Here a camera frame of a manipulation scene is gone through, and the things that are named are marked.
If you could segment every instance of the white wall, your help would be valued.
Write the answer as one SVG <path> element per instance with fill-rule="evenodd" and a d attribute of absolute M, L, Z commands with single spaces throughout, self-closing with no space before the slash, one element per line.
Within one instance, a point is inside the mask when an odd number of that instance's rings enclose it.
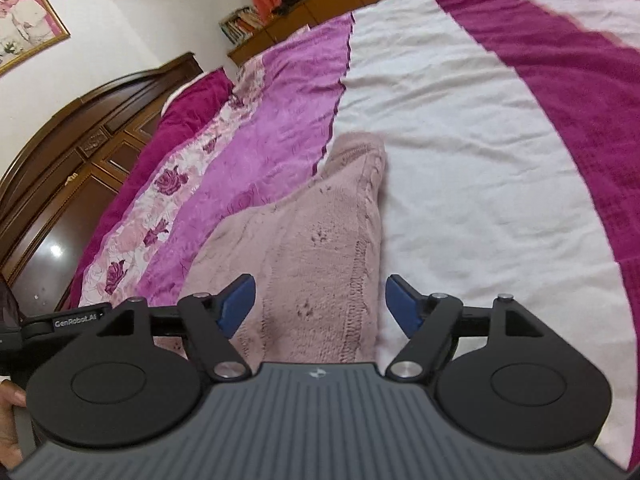
<path fill-rule="evenodd" d="M 0 76 L 0 174 L 60 108 L 187 51 L 204 70 L 236 67 L 218 20 L 250 0 L 49 0 L 71 33 Z"/>

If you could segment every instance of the person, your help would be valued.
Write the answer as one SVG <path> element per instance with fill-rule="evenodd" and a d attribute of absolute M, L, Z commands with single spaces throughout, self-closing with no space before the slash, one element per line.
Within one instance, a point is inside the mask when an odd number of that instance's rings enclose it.
<path fill-rule="evenodd" d="M 4 46 L 8 43 L 15 43 L 19 50 L 31 48 L 31 44 L 20 31 L 20 26 L 16 25 L 8 5 L 0 0 L 0 54 L 4 54 Z"/>
<path fill-rule="evenodd" d="M 29 35 L 29 42 L 39 45 L 53 40 L 56 35 L 47 22 L 47 11 L 36 0 L 4 0 L 11 13 Z"/>
<path fill-rule="evenodd" d="M 14 406 L 27 407 L 24 390 L 10 380 L 0 384 L 0 463 L 7 469 L 22 462 L 15 429 Z"/>

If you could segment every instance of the magenta stripe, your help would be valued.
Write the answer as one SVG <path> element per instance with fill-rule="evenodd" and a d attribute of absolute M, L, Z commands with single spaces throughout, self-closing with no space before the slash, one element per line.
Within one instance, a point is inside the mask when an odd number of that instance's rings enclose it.
<path fill-rule="evenodd" d="M 268 50 L 262 101 L 213 160 L 180 209 L 137 295 L 174 304 L 193 259 L 223 218 L 274 202 L 304 184 L 331 136 L 348 65 L 350 14 Z"/>
<path fill-rule="evenodd" d="M 560 134 L 620 264 L 638 340 L 640 52 L 527 0 L 436 1 L 516 70 Z M 640 458 L 639 414 L 636 406 L 632 466 Z"/>
<path fill-rule="evenodd" d="M 209 124 L 228 100 L 233 87 L 234 84 L 225 75 L 225 71 L 219 68 L 185 89 L 171 102 L 154 136 L 140 153 L 129 177 L 100 217 L 91 240 L 84 248 L 71 282 L 70 308 L 78 306 L 84 271 L 100 251 L 104 237 L 126 216 L 167 154 L 196 136 Z"/>

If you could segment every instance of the wooden headboard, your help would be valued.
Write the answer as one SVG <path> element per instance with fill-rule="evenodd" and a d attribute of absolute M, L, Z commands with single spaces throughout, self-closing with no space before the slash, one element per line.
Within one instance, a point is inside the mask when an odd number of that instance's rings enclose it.
<path fill-rule="evenodd" d="M 104 209 L 151 139 L 193 54 L 92 90 L 55 114 L 0 182 L 0 270 L 22 316 L 59 310 Z"/>

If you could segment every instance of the logo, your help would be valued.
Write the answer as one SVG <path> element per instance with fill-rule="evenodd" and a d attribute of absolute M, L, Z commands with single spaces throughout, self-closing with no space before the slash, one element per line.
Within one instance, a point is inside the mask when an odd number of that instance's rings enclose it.
<path fill-rule="evenodd" d="M 322 368 L 316 368 L 315 370 L 311 370 L 309 372 L 309 375 L 312 376 L 314 379 L 322 379 L 323 377 L 326 376 L 326 371 L 322 370 Z"/>
<path fill-rule="evenodd" d="M 66 319 L 59 319 L 53 323 L 53 326 L 56 328 L 61 328 L 63 326 L 71 326 L 78 323 L 86 323 L 87 321 L 96 321 L 98 319 L 98 315 L 94 312 L 93 314 L 87 314 L 82 317 L 71 317 Z"/>

